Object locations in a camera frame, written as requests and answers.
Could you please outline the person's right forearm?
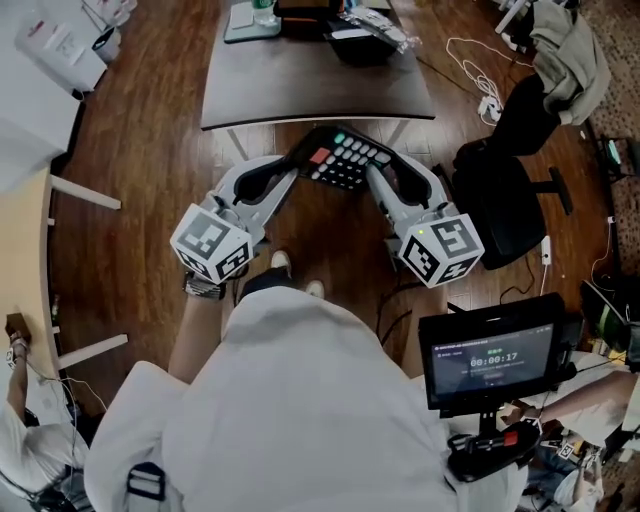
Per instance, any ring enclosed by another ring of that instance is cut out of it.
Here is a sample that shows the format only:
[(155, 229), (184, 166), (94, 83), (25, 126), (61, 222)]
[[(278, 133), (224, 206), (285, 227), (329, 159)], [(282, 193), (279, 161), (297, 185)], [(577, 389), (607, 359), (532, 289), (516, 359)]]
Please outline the person's right forearm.
[(424, 374), (421, 340), (430, 339), (430, 322), (427, 317), (440, 316), (448, 312), (447, 286), (437, 288), (421, 287), (411, 297), (411, 315), (401, 368), (408, 378), (414, 379)]

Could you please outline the grey jacket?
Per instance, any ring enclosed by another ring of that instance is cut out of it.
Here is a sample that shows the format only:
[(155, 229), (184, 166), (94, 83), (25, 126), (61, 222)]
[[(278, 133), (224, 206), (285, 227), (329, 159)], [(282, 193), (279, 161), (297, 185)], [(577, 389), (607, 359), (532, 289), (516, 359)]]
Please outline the grey jacket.
[(579, 12), (549, 0), (538, 0), (532, 9), (533, 68), (543, 84), (543, 105), (562, 125), (580, 125), (611, 81), (604, 52)]

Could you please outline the white table leg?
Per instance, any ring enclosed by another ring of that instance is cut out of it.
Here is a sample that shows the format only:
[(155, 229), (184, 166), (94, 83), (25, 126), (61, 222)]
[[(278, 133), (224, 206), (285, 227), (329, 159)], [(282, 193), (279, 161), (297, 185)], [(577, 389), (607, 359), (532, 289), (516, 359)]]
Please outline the white table leg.
[(386, 145), (395, 151), (406, 152), (406, 139), (410, 134), (411, 124), (411, 119), (398, 119), (386, 140)]
[(233, 128), (227, 128), (226, 135), (228, 139), (228, 150), (233, 161), (235, 163), (247, 161), (248, 156), (246, 150), (238, 138), (236, 131)]

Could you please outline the green and black bag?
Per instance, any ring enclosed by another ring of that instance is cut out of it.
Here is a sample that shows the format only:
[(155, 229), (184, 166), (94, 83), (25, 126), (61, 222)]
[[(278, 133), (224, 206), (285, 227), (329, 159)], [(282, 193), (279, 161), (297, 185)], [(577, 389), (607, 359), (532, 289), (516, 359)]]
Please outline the green and black bag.
[(640, 277), (620, 278), (611, 291), (583, 281), (582, 312), (593, 334), (611, 349), (626, 354), (625, 364), (640, 373)]

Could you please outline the black open box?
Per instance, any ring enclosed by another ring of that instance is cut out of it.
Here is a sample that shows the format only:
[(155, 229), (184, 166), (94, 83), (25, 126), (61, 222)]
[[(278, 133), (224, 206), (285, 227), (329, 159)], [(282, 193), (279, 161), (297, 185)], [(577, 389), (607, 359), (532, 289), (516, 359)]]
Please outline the black open box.
[(396, 52), (393, 47), (374, 36), (371, 40), (363, 42), (346, 44), (327, 42), (341, 61), (355, 67), (382, 65)]

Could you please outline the small white table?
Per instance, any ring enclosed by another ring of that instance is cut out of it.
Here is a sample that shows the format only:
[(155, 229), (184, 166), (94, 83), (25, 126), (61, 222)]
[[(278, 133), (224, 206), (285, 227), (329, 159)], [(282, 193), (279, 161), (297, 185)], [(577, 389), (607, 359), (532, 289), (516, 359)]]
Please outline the small white table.
[(520, 19), (527, 14), (532, 0), (496, 0), (502, 18), (496, 25), (496, 34), (502, 34), (514, 19)]

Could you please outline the white flat box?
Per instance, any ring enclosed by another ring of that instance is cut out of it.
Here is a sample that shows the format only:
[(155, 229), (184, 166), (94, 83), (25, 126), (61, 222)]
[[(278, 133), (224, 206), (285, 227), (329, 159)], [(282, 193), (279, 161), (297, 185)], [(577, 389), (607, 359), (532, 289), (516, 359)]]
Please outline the white flat box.
[(247, 28), (253, 23), (254, 12), (250, 2), (236, 3), (231, 6), (229, 26), (232, 29)]

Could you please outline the black metal rack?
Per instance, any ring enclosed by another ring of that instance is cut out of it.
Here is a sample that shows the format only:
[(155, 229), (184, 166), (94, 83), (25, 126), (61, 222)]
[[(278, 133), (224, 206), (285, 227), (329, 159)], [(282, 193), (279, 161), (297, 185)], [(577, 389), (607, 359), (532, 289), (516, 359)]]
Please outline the black metal rack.
[(604, 171), (610, 183), (627, 177), (640, 178), (640, 141), (631, 137), (598, 140)]

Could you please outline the black monitor screen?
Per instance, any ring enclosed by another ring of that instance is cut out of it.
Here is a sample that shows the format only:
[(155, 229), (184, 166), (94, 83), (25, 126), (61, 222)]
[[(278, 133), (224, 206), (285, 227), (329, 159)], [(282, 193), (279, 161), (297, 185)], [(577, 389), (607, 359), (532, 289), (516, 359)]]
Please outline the black monitor screen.
[(427, 317), (428, 407), (452, 417), (548, 390), (561, 373), (564, 319), (557, 293)]

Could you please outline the white paper sheet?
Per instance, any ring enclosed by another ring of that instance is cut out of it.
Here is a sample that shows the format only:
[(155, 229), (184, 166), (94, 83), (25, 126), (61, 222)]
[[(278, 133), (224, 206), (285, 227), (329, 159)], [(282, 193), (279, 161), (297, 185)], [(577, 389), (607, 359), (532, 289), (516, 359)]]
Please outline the white paper sheet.
[(373, 38), (373, 34), (365, 29), (351, 28), (332, 31), (325, 35), (325, 39), (332, 44), (346, 44), (363, 42)]

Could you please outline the black monitor mount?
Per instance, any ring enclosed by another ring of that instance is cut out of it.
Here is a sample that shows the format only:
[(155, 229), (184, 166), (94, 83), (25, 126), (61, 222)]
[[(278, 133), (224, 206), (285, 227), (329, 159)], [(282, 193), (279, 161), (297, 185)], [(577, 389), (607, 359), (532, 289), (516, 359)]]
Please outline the black monitor mount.
[(521, 469), (532, 460), (541, 440), (539, 420), (524, 417), (499, 430), (496, 419), (496, 410), (482, 412), (477, 435), (456, 434), (448, 440), (447, 466), (457, 480), (474, 482), (513, 463)]

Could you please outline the beige wooden table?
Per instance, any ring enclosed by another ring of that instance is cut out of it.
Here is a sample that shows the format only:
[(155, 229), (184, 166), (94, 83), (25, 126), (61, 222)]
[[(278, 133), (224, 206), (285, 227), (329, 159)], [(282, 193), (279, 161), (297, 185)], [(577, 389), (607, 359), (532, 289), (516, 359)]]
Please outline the beige wooden table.
[(52, 191), (112, 210), (121, 208), (119, 200), (53, 176), (47, 168), (0, 194), (0, 329), (8, 314), (23, 315), (32, 335), (30, 362), (47, 378), (128, 342), (125, 334), (119, 334), (67, 354), (58, 353), (48, 288)]

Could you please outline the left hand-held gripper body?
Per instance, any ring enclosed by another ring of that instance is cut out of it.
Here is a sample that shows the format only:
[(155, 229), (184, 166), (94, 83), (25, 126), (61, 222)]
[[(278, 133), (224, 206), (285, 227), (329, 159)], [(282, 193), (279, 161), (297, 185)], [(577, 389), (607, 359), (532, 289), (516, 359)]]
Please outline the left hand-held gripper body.
[(264, 235), (260, 211), (232, 205), (210, 191), (188, 207), (170, 245), (189, 270), (221, 284), (249, 264)]

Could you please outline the white power strip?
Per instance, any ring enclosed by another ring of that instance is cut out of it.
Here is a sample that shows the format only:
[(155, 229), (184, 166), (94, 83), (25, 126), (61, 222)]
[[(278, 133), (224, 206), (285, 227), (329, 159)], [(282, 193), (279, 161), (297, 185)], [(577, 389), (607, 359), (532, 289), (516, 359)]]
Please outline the white power strip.
[(484, 124), (495, 127), (501, 118), (502, 110), (499, 98), (484, 96), (480, 101), (477, 113)]

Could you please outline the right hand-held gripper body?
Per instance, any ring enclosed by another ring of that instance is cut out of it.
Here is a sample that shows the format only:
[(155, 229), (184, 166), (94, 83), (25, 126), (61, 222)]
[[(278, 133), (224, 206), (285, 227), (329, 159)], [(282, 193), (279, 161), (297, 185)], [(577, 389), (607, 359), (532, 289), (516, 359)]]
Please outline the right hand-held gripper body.
[(394, 267), (407, 267), (428, 288), (465, 277), (484, 254), (470, 216), (452, 202), (414, 213), (393, 229), (385, 243)]

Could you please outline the person's white shirt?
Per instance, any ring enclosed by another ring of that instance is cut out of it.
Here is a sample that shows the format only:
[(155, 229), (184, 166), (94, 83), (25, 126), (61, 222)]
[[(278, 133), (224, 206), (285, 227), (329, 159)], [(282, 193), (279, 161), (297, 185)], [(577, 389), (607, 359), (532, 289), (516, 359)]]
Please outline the person's white shirt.
[(191, 384), (140, 361), (84, 468), (95, 512), (128, 512), (153, 462), (160, 512), (515, 512), (527, 471), (446, 468), (448, 426), (349, 311), (305, 292), (247, 295)]

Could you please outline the person's left forearm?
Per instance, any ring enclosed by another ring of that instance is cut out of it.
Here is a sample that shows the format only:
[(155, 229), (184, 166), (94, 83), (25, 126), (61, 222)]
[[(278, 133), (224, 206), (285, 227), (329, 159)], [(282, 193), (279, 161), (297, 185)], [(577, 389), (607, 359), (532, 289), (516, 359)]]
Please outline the person's left forearm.
[(227, 301), (187, 296), (168, 373), (191, 384), (219, 346), (231, 308)]

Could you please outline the white trash bin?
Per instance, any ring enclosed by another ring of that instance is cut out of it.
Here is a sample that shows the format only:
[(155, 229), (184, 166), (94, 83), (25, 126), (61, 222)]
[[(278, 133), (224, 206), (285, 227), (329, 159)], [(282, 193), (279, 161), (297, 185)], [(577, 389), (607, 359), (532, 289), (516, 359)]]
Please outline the white trash bin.
[(105, 63), (113, 62), (120, 53), (121, 32), (118, 27), (107, 27), (92, 45), (92, 50)]

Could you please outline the black office chair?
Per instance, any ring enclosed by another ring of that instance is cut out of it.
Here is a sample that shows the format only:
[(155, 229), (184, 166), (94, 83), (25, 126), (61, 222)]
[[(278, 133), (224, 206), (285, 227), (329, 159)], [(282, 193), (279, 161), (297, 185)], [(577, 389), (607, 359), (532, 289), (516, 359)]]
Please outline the black office chair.
[(453, 161), (452, 193), (459, 210), (470, 216), (484, 245), (487, 270), (505, 267), (534, 249), (547, 235), (538, 200), (556, 194), (564, 212), (573, 202), (559, 170), (551, 179), (533, 182), (520, 159), (537, 153), (560, 125), (548, 112), (540, 77), (533, 74), (516, 84), (493, 133), (464, 144)]

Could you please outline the clear plastic water bottle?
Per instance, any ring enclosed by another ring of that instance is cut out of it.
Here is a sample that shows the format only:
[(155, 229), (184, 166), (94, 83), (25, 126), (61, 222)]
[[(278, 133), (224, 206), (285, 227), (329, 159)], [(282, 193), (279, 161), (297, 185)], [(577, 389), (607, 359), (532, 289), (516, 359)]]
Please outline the clear plastic water bottle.
[(275, 26), (275, 0), (251, 0), (254, 22), (261, 26)]

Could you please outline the black calculator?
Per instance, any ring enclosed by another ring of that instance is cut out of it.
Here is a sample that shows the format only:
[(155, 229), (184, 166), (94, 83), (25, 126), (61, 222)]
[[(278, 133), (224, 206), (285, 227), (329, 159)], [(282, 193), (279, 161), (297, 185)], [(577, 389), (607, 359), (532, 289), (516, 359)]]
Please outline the black calculator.
[(339, 125), (313, 128), (286, 156), (300, 177), (351, 191), (367, 185), (369, 166), (382, 168), (392, 159), (388, 148)]

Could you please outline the row of pink containers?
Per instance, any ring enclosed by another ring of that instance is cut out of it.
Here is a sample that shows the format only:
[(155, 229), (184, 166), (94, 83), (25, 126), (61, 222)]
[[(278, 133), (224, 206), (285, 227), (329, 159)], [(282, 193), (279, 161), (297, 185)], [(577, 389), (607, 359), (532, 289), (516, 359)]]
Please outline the row of pink containers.
[(81, 0), (84, 8), (103, 26), (122, 26), (129, 21), (138, 0)]

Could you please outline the person's black trousers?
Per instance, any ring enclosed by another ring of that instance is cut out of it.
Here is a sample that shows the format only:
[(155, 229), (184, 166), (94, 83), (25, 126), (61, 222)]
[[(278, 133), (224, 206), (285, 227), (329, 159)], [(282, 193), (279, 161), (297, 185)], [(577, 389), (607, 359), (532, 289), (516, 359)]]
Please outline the person's black trousers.
[(272, 287), (289, 287), (292, 288), (295, 282), (289, 275), (286, 266), (269, 268), (265, 272), (248, 280), (242, 289), (240, 301), (247, 295)]

